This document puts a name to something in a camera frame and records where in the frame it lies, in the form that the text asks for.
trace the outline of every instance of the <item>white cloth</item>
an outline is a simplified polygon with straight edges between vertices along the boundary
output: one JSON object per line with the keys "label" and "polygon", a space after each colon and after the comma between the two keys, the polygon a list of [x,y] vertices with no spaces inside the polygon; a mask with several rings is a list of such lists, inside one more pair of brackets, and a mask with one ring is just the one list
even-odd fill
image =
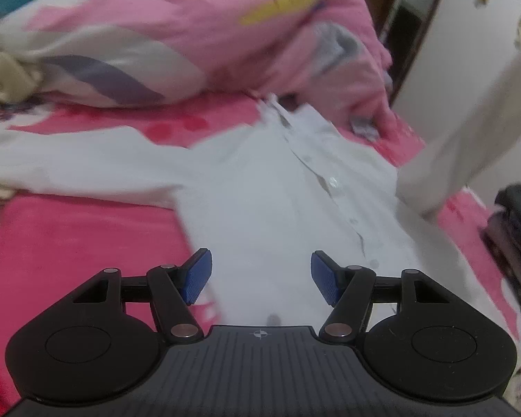
{"label": "white cloth", "polygon": [[456,129],[399,170],[397,196],[425,217],[493,164],[521,136],[521,53]]}
{"label": "white cloth", "polygon": [[[193,248],[213,254],[210,285],[228,324],[320,328],[328,307],[310,275],[324,250],[382,276],[425,272],[506,327],[466,259],[395,197],[397,171],[345,140],[311,107],[184,149],[128,127],[0,134],[0,184],[37,193],[175,207]],[[379,306],[374,320],[392,314]]]}

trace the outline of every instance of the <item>crosshair symbol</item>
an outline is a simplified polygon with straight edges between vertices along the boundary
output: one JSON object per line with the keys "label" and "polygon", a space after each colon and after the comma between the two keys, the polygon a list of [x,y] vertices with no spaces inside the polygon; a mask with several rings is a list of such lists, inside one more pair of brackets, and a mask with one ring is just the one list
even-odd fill
{"label": "crosshair symbol", "polygon": [[265,338],[266,336],[270,335],[267,333],[267,331],[264,331],[262,329],[258,329],[256,331],[254,331],[254,333],[252,333],[256,338],[258,339],[261,339],[261,338]]}

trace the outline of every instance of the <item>shirt sleeve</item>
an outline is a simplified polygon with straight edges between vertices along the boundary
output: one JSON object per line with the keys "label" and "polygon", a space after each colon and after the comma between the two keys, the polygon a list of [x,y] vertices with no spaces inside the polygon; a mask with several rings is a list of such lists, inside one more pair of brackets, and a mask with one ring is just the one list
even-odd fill
{"label": "shirt sleeve", "polygon": [[0,185],[33,193],[173,208],[200,174],[198,154],[120,127],[42,135],[0,132]]}
{"label": "shirt sleeve", "polygon": [[465,121],[399,170],[396,196],[432,218],[446,199],[511,149],[521,136],[521,52]]}

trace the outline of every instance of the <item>blanket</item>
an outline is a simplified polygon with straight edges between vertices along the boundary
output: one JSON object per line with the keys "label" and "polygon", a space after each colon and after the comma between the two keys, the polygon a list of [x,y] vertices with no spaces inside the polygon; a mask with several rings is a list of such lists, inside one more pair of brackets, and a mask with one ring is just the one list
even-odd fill
{"label": "blanket", "polygon": [[39,65],[38,92],[53,101],[295,93],[338,126],[355,115],[395,128],[391,58],[364,0],[35,0],[0,20],[0,52]]}

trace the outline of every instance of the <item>pink bedsheet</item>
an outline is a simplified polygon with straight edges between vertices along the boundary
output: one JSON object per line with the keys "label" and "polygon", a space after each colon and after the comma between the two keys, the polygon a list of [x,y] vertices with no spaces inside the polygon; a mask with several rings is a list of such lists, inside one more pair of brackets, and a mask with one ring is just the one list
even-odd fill
{"label": "pink bedsheet", "polygon": [[[105,110],[58,107],[43,121],[17,127],[36,133],[76,132],[130,125],[152,142],[189,146],[238,123],[258,118],[256,102],[243,94],[206,94],[171,107]],[[7,122],[16,128],[16,119]],[[393,138],[375,144],[394,165],[411,159],[423,142],[402,121]],[[469,260],[476,276],[517,334],[517,315],[502,294],[502,275],[486,251],[478,227],[488,211],[461,192],[439,215],[440,226]],[[117,267],[141,275],[189,256],[184,234],[171,210],[92,199],[20,193],[0,213],[0,395],[13,404],[18,394],[4,365],[4,350],[18,328],[96,272]],[[128,309],[151,323],[146,305]],[[195,306],[204,328],[216,321],[214,306]]]}

